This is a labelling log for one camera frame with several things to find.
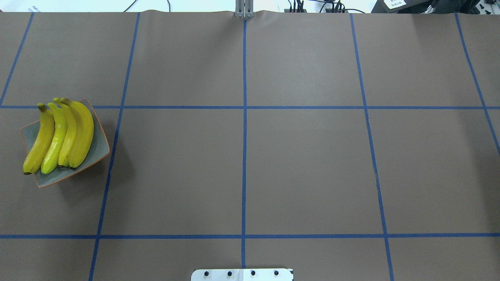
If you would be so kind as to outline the yellow banana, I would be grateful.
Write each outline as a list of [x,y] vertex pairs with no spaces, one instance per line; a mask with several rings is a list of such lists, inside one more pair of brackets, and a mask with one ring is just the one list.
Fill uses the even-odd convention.
[[76,121],[75,140],[68,155],[69,167],[75,170],[84,162],[89,153],[94,134],[93,116],[90,110],[80,101],[62,98],[61,103],[70,108]]
[[53,101],[59,105],[66,118],[66,135],[64,138],[64,143],[62,145],[61,151],[59,153],[58,165],[59,167],[69,167],[69,156],[76,138],[77,133],[77,123],[73,112],[68,105],[61,102],[61,98],[54,98]]

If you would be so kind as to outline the yellow banana moved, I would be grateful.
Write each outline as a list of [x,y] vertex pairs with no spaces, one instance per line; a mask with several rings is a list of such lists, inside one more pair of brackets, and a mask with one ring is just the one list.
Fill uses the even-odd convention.
[[48,107],[55,121],[55,132],[52,136],[50,147],[41,164],[41,172],[43,174],[51,173],[58,166],[59,154],[63,147],[67,131],[67,121],[63,109],[58,107],[55,103],[48,103]]
[[37,108],[40,111],[39,132],[23,163],[24,175],[34,174],[41,168],[55,133],[55,120],[52,112],[43,103],[38,103]]

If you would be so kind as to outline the grey square plate orange rim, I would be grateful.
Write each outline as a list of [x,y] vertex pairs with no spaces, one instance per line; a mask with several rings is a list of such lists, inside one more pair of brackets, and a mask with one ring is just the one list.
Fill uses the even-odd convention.
[[[50,174],[42,174],[41,171],[37,171],[34,174],[34,178],[39,188],[48,187],[55,183],[59,183],[63,180],[67,180],[68,178],[71,178],[72,176],[79,174],[82,171],[99,163],[101,160],[107,157],[111,152],[107,136],[105,134],[104,129],[102,128],[102,124],[95,112],[95,109],[93,108],[93,106],[91,105],[91,103],[87,98],[83,98],[82,100],[80,100],[80,102],[89,109],[89,111],[93,116],[93,122],[94,122],[93,141],[89,148],[89,153],[87,154],[87,157],[82,162],[82,164],[75,170],[71,170],[70,168],[57,167]],[[39,131],[39,120],[20,128],[20,135],[21,138],[23,139],[23,144],[26,153],[28,153],[31,150],[32,146],[34,145],[38,131]]]

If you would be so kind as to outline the black label printer box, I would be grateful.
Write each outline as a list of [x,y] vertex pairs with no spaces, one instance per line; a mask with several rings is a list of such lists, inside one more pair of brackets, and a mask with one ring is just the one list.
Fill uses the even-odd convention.
[[432,0],[377,0],[372,14],[421,14],[432,5]]

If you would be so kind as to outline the aluminium frame post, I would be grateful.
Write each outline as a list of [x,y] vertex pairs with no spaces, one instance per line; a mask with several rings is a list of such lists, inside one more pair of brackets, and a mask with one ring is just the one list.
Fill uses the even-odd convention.
[[242,20],[253,18],[254,1],[253,0],[235,0],[235,17]]

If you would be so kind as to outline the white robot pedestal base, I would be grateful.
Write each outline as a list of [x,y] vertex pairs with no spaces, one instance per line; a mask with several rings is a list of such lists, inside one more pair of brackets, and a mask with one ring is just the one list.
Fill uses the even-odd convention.
[[191,274],[191,281],[293,281],[292,269],[200,269]]

